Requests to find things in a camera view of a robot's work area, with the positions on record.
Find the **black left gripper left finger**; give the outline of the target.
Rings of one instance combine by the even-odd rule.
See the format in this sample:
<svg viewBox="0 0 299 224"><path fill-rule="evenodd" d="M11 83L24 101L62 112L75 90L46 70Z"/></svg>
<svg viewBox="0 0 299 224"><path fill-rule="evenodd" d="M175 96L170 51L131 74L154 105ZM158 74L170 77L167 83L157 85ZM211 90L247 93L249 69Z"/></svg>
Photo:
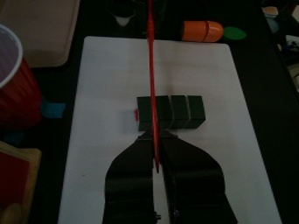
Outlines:
<svg viewBox="0 0 299 224"><path fill-rule="evenodd" d="M155 224L154 149L147 131L114 159L102 224Z"/></svg>

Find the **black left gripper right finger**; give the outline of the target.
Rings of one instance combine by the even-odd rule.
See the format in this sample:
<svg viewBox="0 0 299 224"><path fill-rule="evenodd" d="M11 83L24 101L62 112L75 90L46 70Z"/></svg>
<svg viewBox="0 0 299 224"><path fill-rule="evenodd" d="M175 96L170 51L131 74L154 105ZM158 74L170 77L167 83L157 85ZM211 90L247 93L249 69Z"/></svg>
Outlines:
<svg viewBox="0 0 299 224"><path fill-rule="evenodd" d="M159 143L171 224L238 224L218 161L166 130Z"/></svg>

